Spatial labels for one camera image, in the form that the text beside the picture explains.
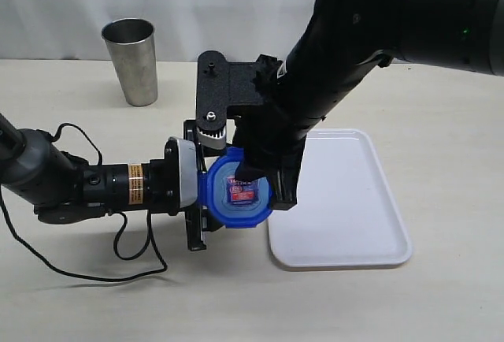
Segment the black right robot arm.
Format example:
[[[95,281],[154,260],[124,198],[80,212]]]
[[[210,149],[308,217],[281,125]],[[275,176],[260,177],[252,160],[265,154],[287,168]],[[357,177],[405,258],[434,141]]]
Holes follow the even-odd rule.
[[[501,76],[503,0],[315,0],[285,59],[199,55],[198,140],[223,150],[234,121],[232,144],[244,151],[238,178],[267,178],[271,207],[288,210],[308,132],[374,68],[397,59]]]

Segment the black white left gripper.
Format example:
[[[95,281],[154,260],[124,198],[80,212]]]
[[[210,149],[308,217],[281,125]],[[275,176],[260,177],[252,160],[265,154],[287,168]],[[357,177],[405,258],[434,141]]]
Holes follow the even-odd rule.
[[[202,148],[196,122],[183,123],[183,136],[170,137],[163,157],[149,162],[149,211],[176,216],[184,213],[187,248],[204,251],[204,211],[198,200],[198,175],[202,171]]]

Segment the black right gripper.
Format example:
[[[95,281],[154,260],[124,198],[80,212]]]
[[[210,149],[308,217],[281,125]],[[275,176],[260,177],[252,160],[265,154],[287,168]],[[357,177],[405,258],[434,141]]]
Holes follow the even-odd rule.
[[[230,62],[221,52],[207,50],[198,56],[196,86],[196,126],[210,132],[235,122],[232,145],[244,153],[235,179],[266,178],[273,210],[297,203],[306,141],[293,133],[291,119],[273,98],[281,64],[264,54],[253,62]]]

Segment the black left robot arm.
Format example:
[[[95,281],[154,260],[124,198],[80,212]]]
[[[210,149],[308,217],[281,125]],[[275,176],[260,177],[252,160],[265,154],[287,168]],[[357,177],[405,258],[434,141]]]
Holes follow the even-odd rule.
[[[206,249],[204,232],[221,228],[198,194],[203,149],[195,121],[186,120],[183,138],[169,138],[163,157],[148,163],[92,165],[58,150],[59,137],[1,119],[1,184],[32,204],[42,223],[67,225],[137,210],[183,213],[190,251]]]

